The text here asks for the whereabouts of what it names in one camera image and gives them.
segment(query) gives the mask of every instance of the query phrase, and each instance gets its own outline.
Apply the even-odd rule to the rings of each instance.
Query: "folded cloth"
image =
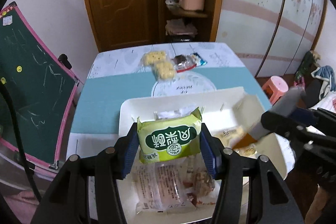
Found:
[[[197,29],[192,23],[185,25],[182,18],[172,19],[172,20],[167,20],[166,35],[167,34],[169,35],[189,35],[191,37],[195,37],[195,35],[197,34]]]
[[[295,74],[295,77],[294,77],[295,82],[298,82],[301,77],[304,77],[307,74],[311,64],[314,61],[315,61],[315,59],[314,59],[314,55],[312,54],[312,52],[306,52],[306,54],[304,55],[304,58],[301,61],[300,66],[299,66],[299,68],[298,68],[298,70]]]
[[[335,73],[331,66],[317,68],[311,73],[316,79],[323,80],[319,99],[322,100],[330,91],[336,90]]]

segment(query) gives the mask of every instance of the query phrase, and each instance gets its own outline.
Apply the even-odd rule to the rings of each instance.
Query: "shelf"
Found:
[[[196,11],[187,11],[175,5],[167,5],[168,10],[175,16],[180,17],[197,17],[197,18],[206,18],[208,17],[207,14],[203,12],[196,12]]]

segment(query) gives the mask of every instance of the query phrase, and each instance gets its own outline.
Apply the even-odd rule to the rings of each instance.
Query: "pink frame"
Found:
[[[8,10],[10,7],[12,7],[12,9],[14,8],[15,11],[17,12],[17,14],[19,15],[19,17],[21,18],[22,22],[24,23],[24,25],[27,27],[27,29],[31,32],[31,34],[35,37],[35,39],[38,41],[38,43],[41,45],[41,47],[51,56],[51,58],[74,80],[77,81],[77,83],[74,85],[73,90],[70,94],[70,98],[69,101],[67,103],[67,106],[65,108],[64,114],[63,114],[63,118],[62,118],[62,123],[61,126],[59,128],[59,132],[58,132],[58,138],[57,138],[57,143],[56,143],[56,150],[55,150],[55,158],[54,158],[54,162],[59,160],[59,153],[60,153],[60,148],[61,148],[61,143],[62,143],[62,138],[63,138],[63,133],[64,133],[64,128],[65,128],[65,123],[67,121],[68,118],[68,114],[69,114],[69,110],[72,104],[72,100],[75,96],[77,87],[78,87],[78,78],[75,76],[75,74],[68,70],[62,63],[60,63],[57,60],[57,57],[48,49],[48,47],[43,43],[43,41],[38,37],[38,35],[36,34],[36,32],[34,32],[34,30],[32,29],[32,27],[29,25],[29,23],[27,22],[27,20],[25,19],[25,17],[23,16],[23,14],[21,13],[20,9],[17,6],[11,6],[8,5],[7,7],[5,7],[0,14],[2,14],[3,11]],[[18,151],[18,149],[12,145],[11,143],[7,142],[6,140],[4,140],[3,138],[0,137],[0,143],[3,144],[4,146],[8,147],[10,150],[12,151]],[[44,162],[42,160],[39,160],[38,158],[31,156],[27,153],[26,154],[26,158],[27,160],[31,161],[32,163],[37,163],[41,166],[44,166],[46,168],[50,167],[50,164],[47,162]]]

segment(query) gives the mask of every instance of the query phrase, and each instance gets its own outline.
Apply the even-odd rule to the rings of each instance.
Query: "chalkboard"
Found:
[[[32,30],[15,2],[0,12],[0,85],[5,85],[13,100],[27,159],[57,168],[77,80]],[[17,150],[2,96],[0,125],[0,143]]]

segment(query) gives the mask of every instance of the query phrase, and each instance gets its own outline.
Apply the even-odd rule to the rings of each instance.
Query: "clear plastic bag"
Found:
[[[194,157],[193,198],[197,208],[203,205],[214,205],[218,199],[221,181],[214,180],[208,174],[201,154]]]
[[[194,186],[195,156],[191,155],[191,156],[186,157],[184,164],[185,164],[184,168],[186,169],[186,172],[184,173],[184,176],[182,178],[182,183],[184,187],[188,189]]]
[[[233,147],[234,143],[239,141],[245,132],[242,126],[227,128],[223,132],[215,135],[216,138],[219,138],[224,147]]]
[[[195,109],[196,105],[190,105],[186,107],[181,107],[177,110],[170,110],[170,111],[162,111],[162,112],[154,112],[155,120],[166,120],[166,119],[173,119],[173,118],[180,118],[190,115]]]
[[[173,61],[176,65],[176,72],[183,72],[196,67],[196,63],[190,55],[177,55]]]
[[[152,51],[147,52],[142,57],[142,63],[144,66],[152,66],[157,62],[166,61],[168,56],[165,51]]]
[[[158,81],[172,80],[176,75],[174,64],[170,61],[157,62],[154,64],[154,73]]]
[[[191,58],[193,59],[194,63],[196,64],[197,67],[199,66],[204,66],[208,62],[204,60],[197,52],[194,52],[192,55],[190,55]]]
[[[240,149],[235,149],[235,151],[239,155],[244,156],[244,157],[251,157],[251,158],[254,158],[254,159],[258,158],[257,147],[256,147],[255,144],[251,144],[247,147],[243,147],[243,148],[240,148]]]
[[[179,172],[183,161],[184,159],[170,160],[138,165],[135,168],[132,175],[139,197],[136,213],[141,211],[185,213],[195,210],[181,184]]]

